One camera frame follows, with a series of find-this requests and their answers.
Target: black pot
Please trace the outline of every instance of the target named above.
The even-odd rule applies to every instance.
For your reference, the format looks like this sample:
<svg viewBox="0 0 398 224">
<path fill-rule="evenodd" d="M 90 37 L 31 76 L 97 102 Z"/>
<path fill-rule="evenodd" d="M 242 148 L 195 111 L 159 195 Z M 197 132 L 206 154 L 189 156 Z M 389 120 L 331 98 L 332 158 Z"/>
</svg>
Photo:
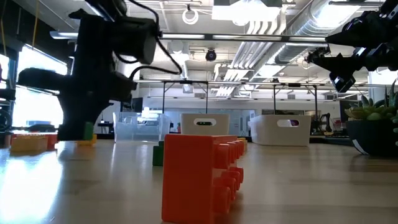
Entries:
<svg viewBox="0 0 398 224">
<path fill-rule="evenodd" d="M 355 148 L 362 154 L 397 157 L 398 124 L 392 121 L 347 121 L 347 132 Z"/>
</svg>

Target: camera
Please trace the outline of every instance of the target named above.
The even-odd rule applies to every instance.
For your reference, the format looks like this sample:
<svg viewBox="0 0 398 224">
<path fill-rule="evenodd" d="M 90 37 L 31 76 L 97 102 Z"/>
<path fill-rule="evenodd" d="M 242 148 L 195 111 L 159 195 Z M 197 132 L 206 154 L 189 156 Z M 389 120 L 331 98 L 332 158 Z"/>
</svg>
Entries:
<svg viewBox="0 0 398 224">
<path fill-rule="evenodd" d="M 214 49 L 208 49 L 206 54 L 206 61 L 213 62 L 217 58 L 217 54 Z"/>
</svg>

